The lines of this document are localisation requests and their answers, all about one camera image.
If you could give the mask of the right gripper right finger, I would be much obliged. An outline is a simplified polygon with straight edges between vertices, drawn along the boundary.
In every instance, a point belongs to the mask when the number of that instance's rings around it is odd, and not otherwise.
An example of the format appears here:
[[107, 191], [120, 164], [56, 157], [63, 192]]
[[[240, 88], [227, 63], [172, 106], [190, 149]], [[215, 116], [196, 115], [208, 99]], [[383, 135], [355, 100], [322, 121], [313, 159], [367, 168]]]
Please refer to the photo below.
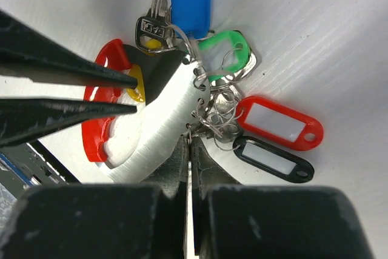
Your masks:
[[200, 258], [372, 258], [356, 210], [333, 187], [245, 186], [190, 145]]

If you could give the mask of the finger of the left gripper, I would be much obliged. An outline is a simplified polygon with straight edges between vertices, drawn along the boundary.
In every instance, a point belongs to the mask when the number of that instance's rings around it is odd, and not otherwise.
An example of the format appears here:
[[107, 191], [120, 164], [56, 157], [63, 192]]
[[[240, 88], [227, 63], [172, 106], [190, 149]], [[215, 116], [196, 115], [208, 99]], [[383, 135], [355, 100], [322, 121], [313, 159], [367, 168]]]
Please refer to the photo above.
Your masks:
[[70, 86], [135, 88], [134, 77], [69, 51], [1, 11], [1, 75]]
[[96, 118], [128, 115], [136, 106], [49, 98], [1, 99], [1, 146], [27, 143]]

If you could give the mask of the red handled metal keyring holder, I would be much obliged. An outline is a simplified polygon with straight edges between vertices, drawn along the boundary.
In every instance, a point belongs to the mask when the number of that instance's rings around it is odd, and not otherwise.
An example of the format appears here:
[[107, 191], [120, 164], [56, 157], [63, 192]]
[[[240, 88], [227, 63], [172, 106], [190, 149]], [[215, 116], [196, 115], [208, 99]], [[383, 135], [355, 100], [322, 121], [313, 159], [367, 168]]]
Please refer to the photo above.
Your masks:
[[210, 99], [202, 61], [180, 50], [151, 55], [113, 39], [102, 47], [96, 63], [137, 79], [135, 89], [88, 86], [85, 101], [129, 105], [131, 115], [98, 118], [81, 125], [89, 162], [83, 180], [119, 183], [146, 177], [172, 153], [199, 102]]

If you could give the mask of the bunch of tagged keys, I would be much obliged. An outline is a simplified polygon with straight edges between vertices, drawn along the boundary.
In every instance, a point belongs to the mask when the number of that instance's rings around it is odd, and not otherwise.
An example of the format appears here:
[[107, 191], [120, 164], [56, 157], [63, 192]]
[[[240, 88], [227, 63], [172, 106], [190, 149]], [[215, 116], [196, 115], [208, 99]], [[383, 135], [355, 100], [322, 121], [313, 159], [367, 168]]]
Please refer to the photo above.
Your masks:
[[324, 128], [317, 119], [261, 96], [240, 95], [236, 85], [257, 58], [241, 32], [210, 29], [210, 1], [152, 0], [138, 19], [136, 46], [145, 52], [138, 70], [143, 100], [155, 100], [179, 69], [188, 69], [192, 80], [186, 86], [210, 95], [193, 111], [189, 133], [235, 147], [245, 131], [292, 150], [319, 146]]

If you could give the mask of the key with black tag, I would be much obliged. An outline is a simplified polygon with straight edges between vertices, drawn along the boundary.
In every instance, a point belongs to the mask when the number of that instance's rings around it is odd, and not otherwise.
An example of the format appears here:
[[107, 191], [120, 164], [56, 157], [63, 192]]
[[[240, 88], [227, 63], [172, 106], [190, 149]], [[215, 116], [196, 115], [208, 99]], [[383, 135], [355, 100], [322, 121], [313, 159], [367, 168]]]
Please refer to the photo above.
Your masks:
[[233, 153], [241, 161], [289, 183], [307, 183], [315, 174], [307, 160], [250, 136], [235, 139]]

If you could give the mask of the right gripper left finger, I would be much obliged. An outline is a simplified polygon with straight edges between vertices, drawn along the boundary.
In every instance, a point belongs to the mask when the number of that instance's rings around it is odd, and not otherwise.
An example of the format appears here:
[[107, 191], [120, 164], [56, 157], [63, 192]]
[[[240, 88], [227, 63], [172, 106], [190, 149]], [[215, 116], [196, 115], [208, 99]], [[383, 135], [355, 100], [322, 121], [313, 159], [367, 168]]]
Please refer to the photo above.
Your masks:
[[139, 183], [35, 186], [1, 234], [2, 258], [184, 258], [189, 147]]

